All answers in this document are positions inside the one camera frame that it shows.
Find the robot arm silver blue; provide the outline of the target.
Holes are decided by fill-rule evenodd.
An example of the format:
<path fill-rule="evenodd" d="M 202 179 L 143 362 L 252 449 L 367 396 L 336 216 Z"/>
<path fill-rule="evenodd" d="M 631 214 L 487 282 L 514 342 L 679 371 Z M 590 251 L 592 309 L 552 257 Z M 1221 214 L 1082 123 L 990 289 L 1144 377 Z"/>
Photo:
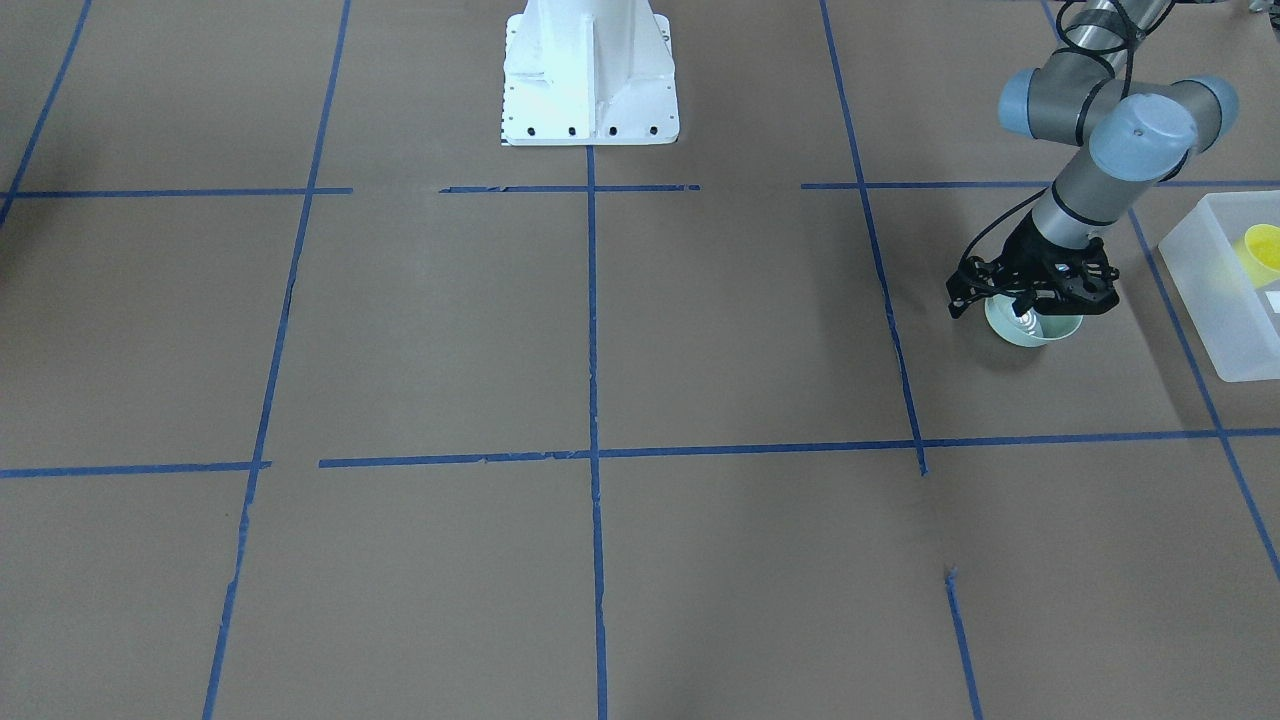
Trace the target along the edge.
<path fill-rule="evenodd" d="M 1117 306 L 1120 277 L 1105 233 L 1157 184 L 1174 178 L 1235 126 L 1236 90 L 1217 76 L 1153 85 L 1134 77 L 1139 46 L 1170 1 L 1068 1 L 1053 19 L 1057 47 L 1021 70 L 998 99 L 1001 126 L 1074 147 L 1041 191 L 1010 208 L 991 259 L 969 243 L 945 288 L 950 316 L 1007 299 L 1015 315 L 1097 316 Z"/>

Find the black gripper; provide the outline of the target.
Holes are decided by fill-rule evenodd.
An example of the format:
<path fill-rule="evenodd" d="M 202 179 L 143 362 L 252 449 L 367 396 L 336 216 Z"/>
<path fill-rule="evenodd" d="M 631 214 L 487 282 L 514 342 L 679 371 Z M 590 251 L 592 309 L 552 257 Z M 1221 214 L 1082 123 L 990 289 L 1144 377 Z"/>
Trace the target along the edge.
<path fill-rule="evenodd" d="M 1043 237 L 1024 217 L 997 258 L 978 258 L 973 254 L 975 245 L 970 242 L 946 281 L 952 319 L 998 295 L 1012 297 L 1016 322 L 1032 322 L 1036 310 L 1043 315 L 1096 316 L 1120 302 L 1115 287 L 1120 273 L 1110 264 L 1098 236 L 1087 236 L 1082 249 L 1066 249 Z"/>

